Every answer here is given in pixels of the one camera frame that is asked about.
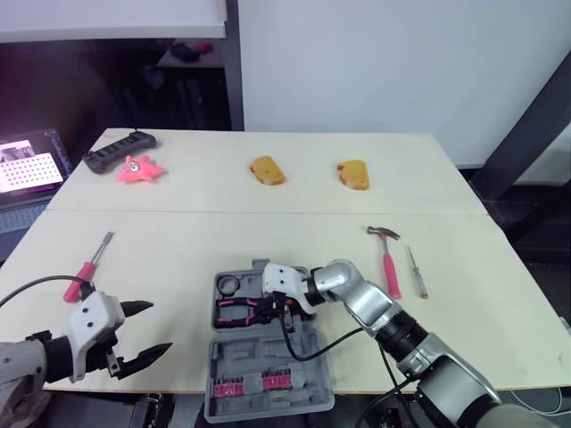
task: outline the plush toy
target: plush toy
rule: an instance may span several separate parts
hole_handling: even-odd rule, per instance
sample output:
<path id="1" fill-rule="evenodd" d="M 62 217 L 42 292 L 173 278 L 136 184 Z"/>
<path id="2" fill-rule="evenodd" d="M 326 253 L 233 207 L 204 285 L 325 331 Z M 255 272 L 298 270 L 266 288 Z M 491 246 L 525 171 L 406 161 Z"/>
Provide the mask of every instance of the plush toy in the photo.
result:
<path id="1" fill-rule="evenodd" d="M 151 163 L 148 156 L 142 155 L 136 158 L 128 156 L 125 159 L 127 164 L 119 173 L 117 179 L 119 181 L 152 181 L 164 172 L 164 169 Z"/>

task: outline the pink hammer handle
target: pink hammer handle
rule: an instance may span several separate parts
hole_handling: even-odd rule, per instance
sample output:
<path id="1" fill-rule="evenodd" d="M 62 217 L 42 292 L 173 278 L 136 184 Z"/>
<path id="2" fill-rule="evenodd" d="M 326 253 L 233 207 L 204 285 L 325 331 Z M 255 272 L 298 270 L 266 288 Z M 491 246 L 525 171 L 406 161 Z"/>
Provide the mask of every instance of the pink hammer handle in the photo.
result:
<path id="1" fill-rule="evenodd" d="M 389 286 L 389 294 L 393 299 L 401 298 L 401 290 L 399 282 L 396 279 L 396 269 L 394 268 L 393 258 L 389 254 L 383 256 L 383 266 L 385 267 L 386 283 Z"/>
<path id="2" fill-rule="evenodd" d="M 76 276 L 81 279 L 85 279 L 86 281 L 91 281 L 93 279 L 93 275 L 95 274 L 96 269 L 97 265 L 95 263 L 90 263 L 86 261 Z M 80 294 L 81 294 L 81 288 L 79 282 L 73 281 L 68 287 L 65 294 L 63 295 L 63 299 L 68 303 L 75 303 L 76 301 L 79 301 Z"/>

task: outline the laptop screen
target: laptop screen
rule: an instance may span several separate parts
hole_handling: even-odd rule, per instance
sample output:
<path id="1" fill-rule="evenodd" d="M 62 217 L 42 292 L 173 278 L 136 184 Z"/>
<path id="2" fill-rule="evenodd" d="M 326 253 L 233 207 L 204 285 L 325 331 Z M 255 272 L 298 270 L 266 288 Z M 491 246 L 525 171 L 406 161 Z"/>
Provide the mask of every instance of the laptop screen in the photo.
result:
<path id="1" fill-rule="evenodd" d="M 53 194 L 70 171 L 55 129 L 0 137 L 0 202 Z"/>

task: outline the laptop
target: laptop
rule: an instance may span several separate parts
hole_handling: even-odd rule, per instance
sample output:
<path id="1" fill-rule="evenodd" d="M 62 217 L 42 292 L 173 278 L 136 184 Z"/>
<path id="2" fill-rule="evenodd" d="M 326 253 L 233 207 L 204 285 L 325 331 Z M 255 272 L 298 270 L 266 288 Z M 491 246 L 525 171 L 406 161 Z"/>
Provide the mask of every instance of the laptop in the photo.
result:
<path id="1" fill-rule="evenodd" d="M 8 258 L 72 169 L 55 129 L 0 136 L 0 262 Z"/>

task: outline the black controller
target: black controller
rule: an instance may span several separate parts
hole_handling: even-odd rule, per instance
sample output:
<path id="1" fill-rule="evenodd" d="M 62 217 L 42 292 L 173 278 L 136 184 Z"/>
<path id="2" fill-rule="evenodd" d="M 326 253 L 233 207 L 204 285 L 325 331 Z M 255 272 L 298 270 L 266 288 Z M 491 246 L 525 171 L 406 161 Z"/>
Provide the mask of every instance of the black controller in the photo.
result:
<path id="1" fill-rule="evenodd" d="M 141 149 L 150 149 L 157 145 L 154 136 L 145 132 L 131 132 L 125 138 L 116 141 L 113 144 L 106 145 L 103 149 L 95 152 L 88 152 L 83 161 L 96 174 L 103 174 L 109 165 L 125 156 L 133 154 Z"/>

